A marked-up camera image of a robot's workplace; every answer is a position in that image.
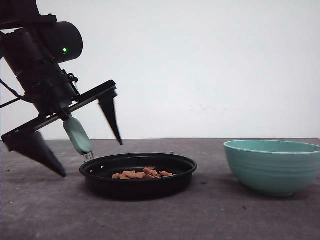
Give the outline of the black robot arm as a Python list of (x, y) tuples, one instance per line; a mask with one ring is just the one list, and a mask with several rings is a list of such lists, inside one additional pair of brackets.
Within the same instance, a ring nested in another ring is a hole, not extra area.
[(66, 172), (45, 143), (39, 130), (56, 120), (67, 121), (72, 112), (98, 101), (115, 137), (117, 126), (114, 98), (116, 84), (109, 80), (79, 93), (77, 78), (60, 63), (78, 58), (83, 50), (79, 30), (55, 15), (41, 15), (34, 0), (3, 0), (0, 3), (0, 56), (24, 89), (17, 100), (31, 103), (38, 116), (5, 133), (1, 138), (17, 152), (65, 177)]

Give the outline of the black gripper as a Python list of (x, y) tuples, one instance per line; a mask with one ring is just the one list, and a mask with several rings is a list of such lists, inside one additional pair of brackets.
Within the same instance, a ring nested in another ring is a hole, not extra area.
[(15, 151), (36, 161), (61, 177), (66, 177), (63, 165), (37, 131), (48, 124), (61, 119), (67, 121), (71, 113), (98, 100), (98, 104), (120, 145), (123, 141), (117, 124), (114, 98), (117, 96), (116, 84), (109, 80), (83, 94), (75, 83), (78, 79), (72, 73), (66, 73), (57, 63), (9, 63), (25, 95), (17, 99), (34, 104), (39, 112), (37, 118), (4, 134), (1, 138), (9, 151)]

